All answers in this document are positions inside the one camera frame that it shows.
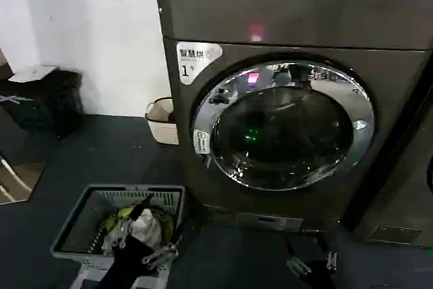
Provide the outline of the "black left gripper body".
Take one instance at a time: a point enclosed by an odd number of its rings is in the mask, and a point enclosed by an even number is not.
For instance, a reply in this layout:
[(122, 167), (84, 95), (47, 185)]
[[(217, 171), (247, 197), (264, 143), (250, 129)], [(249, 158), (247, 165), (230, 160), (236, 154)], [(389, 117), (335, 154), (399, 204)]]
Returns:
[(136, 279), (153, 274), (154, 269), (148, 269), (142, 260), (154, 252), (132, 235), (126, 238), (123, 248), (114, 251), (114, 262), (105, 276), (99, 281), (97, 288), (123, 289), (132, 288)]

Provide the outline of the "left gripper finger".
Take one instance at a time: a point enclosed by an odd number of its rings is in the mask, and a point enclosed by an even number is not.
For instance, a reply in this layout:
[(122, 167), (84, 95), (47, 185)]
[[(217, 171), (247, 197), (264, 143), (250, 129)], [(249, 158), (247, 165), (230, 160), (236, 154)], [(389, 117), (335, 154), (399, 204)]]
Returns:
[(111, 247), (124, 247), (128, 235), (145, 242), (147, 232), (152, 226), (151, 200), (152, 195), (149, 195), (140, 203), (124, 208), (116, 215), (114, 226), (110, 230)]
[(184, 225), (178, 226), (174, 230), (170, 240), (164, 246), (156, 249), (152, 254), (142, 258), (141, 262), (145, 266), (161, 266), (175, 260), (184, 249), (184, 228)]

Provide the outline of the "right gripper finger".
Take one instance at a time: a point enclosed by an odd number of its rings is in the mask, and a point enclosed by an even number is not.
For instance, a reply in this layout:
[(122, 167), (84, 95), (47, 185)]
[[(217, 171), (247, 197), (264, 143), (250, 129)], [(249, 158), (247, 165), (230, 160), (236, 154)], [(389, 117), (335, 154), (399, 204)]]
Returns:
[(288, 252), (287, 266), (294, 275), (308, 275), (311, 268), (295, 255), (294, 248), (288, 236), (284, 236), (284, 243)]
[(322, 237), (322, 247), (325, 251), (326, 268), (329, 271), (338, 270), (338, 250), (334, 242), (328, 236)]

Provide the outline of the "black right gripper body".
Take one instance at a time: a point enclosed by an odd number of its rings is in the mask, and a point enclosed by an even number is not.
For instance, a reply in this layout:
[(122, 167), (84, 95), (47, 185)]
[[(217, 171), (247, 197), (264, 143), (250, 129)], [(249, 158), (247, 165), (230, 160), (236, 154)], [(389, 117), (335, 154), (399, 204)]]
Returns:
[(309, 271), (300, 275), (300, 280), (311, 288), (316, 289), (336, 289), (334, 276), (336, 270), (332, 267), (327, 268), (325, 261), (311, 261), (306, 264)]

